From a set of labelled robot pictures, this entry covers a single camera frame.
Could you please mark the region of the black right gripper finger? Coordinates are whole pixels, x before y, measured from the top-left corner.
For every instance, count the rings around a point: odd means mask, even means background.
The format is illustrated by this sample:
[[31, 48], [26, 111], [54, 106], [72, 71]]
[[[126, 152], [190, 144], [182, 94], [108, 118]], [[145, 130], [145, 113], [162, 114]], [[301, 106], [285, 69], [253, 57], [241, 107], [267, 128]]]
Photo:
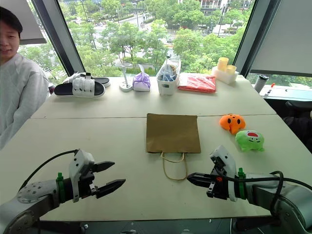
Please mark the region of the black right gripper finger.
[[209, 188], [212, 180], [207, 177], [200, 177], [197, 175], [190, 175], [187, 176], [187, 180], [192, 183], [193, 185], [203, 187], [203, 188]]
[[196, 180], [212, 180], [213, 177], [211, 177], [210, 174], [204, 174], [204, 173], [193, 173], [193, 178]]

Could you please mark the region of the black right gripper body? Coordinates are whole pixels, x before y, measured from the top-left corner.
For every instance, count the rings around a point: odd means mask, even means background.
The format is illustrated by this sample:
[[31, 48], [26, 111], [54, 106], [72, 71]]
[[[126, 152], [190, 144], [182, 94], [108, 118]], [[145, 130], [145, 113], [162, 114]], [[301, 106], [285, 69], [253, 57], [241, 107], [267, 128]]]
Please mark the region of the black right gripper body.
[[220, 158], [212, 158], [212, 161], [214, 167], [208, 175], [210, 185], [206, 194], [210, 198], [227, 200], [229, 197], [228, 181], [223, 178], [224, 176], [227, 176], [227, 172], [224, 169], [225, 164]]

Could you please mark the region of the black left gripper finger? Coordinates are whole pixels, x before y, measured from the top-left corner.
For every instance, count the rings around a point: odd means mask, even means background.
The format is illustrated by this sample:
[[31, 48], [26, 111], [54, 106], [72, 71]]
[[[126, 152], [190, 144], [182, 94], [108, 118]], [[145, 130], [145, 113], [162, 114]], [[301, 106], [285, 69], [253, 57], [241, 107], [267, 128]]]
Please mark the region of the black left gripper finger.
[[114, 164], [115, 163], [112, 161], [103, 161], [103, 162], [96, 163], [93, 165], [93, 172], [99, 173], [99, 172], [105, 171], [111, 166], [113, 166]]
[[106, 185], [97, 188], [96, 191], [96, 198], [102, 198], [110, 193], [113, 193], [115, 190], [117, 190], [118, 188], [120, 188], [124, 183], [125, 183], [126, 179], [116, 179], [113, 180], [109, 183], [107, 183]]

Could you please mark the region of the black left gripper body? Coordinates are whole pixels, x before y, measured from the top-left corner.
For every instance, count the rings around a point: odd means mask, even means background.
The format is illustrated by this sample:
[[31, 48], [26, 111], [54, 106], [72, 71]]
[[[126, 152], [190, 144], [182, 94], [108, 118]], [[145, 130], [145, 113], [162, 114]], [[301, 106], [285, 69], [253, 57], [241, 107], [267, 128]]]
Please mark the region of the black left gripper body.
[[98, 193], [98, 187], [93, 184], [95, 179], [94, 173], [97, 171], [97, 164], [85, 167], [81, 172], [78, 182], [79, 197], [86, 198]]

